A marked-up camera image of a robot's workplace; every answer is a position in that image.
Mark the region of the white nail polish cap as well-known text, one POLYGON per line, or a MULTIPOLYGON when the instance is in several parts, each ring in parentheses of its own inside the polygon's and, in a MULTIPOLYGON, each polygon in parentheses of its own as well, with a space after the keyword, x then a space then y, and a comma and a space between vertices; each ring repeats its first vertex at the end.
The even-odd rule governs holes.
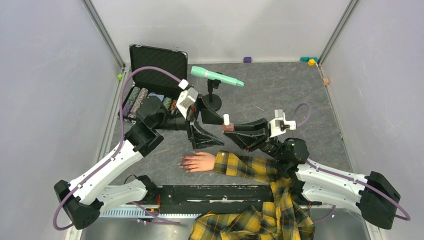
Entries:
POLYGON ((227 114, 227 113, 225 113, 224 115, 223 115, 223 124, 225 125, 225 126, 229 126, 230 125, 230 116, 229 116, 229 114, 227 114))

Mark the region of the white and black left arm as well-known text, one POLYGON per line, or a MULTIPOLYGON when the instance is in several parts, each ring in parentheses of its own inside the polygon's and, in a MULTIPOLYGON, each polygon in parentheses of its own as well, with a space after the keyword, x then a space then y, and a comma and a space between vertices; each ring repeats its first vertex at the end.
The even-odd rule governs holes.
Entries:
POLYGON ((81 230, 99 216, 121 205, 143 201, 153 203, 157 198, 154 183, 147 176, 118 186, 110 183, 124 170, 151 153, 162 141, 159 129, 186 130, 194 149, 223 145, 223 142, 204 131, 197 122, 202 114, 201 97, 180 94, 176 107, 178 115, 170 115, 157 96, 147 96, 137 110, 138 122, 121 133, 117 146, 96 165, 72 181, 60 180, 54 185, 58 211, 65 211, 71 226, 81 230))

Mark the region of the pink nail polish bottle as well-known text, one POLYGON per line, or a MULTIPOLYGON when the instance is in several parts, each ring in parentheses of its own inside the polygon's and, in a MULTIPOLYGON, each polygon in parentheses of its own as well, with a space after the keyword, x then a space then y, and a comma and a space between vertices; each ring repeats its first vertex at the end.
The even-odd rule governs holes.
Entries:
POLYGON ((235 131, 235 126, 233 123, 229 123, 229 124, 222 124, 221 125, 221 129, 223 133, 226 132, 234 132, 235 131))

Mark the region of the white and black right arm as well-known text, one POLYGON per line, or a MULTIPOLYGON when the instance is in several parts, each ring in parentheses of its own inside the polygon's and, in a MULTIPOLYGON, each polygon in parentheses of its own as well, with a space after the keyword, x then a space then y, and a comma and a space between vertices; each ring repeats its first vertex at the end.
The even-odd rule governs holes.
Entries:
POLYGON ((311 202, 345 208, 378 228, 390 230, 397 218, 401 198, 390 182, 376 171, 368 175, 351 173, 313 161, 303 139, 278 139, 287 130, 296 128, 296 121, 284 117, 271 121, 262 118, 245 124, 225 120, 222 126, 223 134, 241 149, 260 150, 276 161, 277 174, 293 181, 288 191, 293 203, 311 202))

